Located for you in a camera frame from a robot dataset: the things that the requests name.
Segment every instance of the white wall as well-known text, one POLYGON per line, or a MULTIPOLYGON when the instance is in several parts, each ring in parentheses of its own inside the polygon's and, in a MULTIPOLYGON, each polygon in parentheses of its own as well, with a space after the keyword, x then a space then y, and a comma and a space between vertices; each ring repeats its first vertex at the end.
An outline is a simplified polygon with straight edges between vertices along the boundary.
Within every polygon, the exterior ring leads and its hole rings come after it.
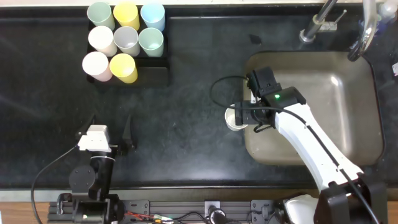
MULTIPOLYGON (((0 0, 0 7, 13 6, 88 6, 101 0, 0 0)), ((111 5, 126 0, 102 0, 111 5)), ((326 0, 132 0, 141 5, 147 2, 160 2, 162 4, 192 5, 192 4, 292 4, 292 3, 323 3, 326 0)), ((362 2, 362 0, 339 0, 343 2, 362 2)))

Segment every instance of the wooden floor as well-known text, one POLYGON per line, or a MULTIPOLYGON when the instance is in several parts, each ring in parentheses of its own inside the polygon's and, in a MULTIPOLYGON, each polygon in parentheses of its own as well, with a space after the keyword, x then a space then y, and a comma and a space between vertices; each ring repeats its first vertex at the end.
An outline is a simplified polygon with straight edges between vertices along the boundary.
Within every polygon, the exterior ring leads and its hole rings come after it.
MULTIPOLYGON (((38 202, 36 207, 45 223, 49 204, 38 202)), ((30 202, 0 202, 0 212, 2 224, 37 224, 30 202)), ((390 224, 398 224, 398 202, 388 202, 388 219, 390 224)))

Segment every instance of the yellow cup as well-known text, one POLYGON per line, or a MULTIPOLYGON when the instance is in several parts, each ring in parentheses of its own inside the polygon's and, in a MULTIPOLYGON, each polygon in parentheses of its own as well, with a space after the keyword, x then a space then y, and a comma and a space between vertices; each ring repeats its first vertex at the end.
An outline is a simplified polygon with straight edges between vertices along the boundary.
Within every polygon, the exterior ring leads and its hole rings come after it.
POLYGON ((121 26, 139 29, 139 16, 137 6, 133 2, 121 2, 113 9, 113 15, 121 26))
POLYGON ((136 63, 128 54, 117 54, 109 63, 109 67, 114 76, 124 83, 133 83, 138 78, 136 63))

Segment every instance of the sink basin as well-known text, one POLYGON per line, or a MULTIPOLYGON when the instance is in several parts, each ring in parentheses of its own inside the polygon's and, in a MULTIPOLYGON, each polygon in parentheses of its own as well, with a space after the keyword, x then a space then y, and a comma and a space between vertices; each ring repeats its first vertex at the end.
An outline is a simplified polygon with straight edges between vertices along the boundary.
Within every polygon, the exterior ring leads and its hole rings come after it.
MULTIPOLYGON (((245 74, 270 66, 282 88, 296 87, 324 132, 357 165, 380 158, 384 142, 370 65, 355 62, 346 52, 264 52, 253 55, 245 74)), ((244 85, 244 99, 251 99, 244 85)), ((258 162, 272 165, 303 164, 290 143, 275 129, 255 133, 244 130, 246 149, 258 162)))

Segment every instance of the white cup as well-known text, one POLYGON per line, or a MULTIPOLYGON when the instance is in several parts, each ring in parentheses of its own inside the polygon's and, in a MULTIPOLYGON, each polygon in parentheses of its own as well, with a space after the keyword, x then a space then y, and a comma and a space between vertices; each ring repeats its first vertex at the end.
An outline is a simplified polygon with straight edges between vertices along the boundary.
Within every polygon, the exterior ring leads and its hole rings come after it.
POLYGON ((108 58, 101 52, 91 52, 86 55, 81 64, 85 73, 95 79, 106 82, 112 78, 108 58))
POLYGON ((106 26, 114 30, 111 6, 105 2, 95 2, 87 9, 87 17, 96 26, 106 26))
POLYGON ((140 52, 138 33, 132 27, 118 28, 113 35, 113 41, 123 53, 135 57, 140 52))
POLYGON ((235 110, 231 109, 231 108, 227 108, 227 110, 225 111, 225 122, 227 127, 232 130, 232 131, 239 131, 241 129, 244 129, 245 127, 247 127, 247 124, 244 125, 236 125, 235 122, 235 110))
POLYGON ((161 57, 163 54, 163 34, 156 28, 146 28, 139 34, 139 45, 150 57, 161 57))
POLYGON ((107 57, 112 57, 118 51, 116 44, 113 42, 113 33, 106 26, 94 27, 88 34, 88 42, 107 57))
POLYGON ((147 27, 153 27, 160 31, 164 30, 165 10, 159 3, 145 4, 141 8, 141 17, 147 27))

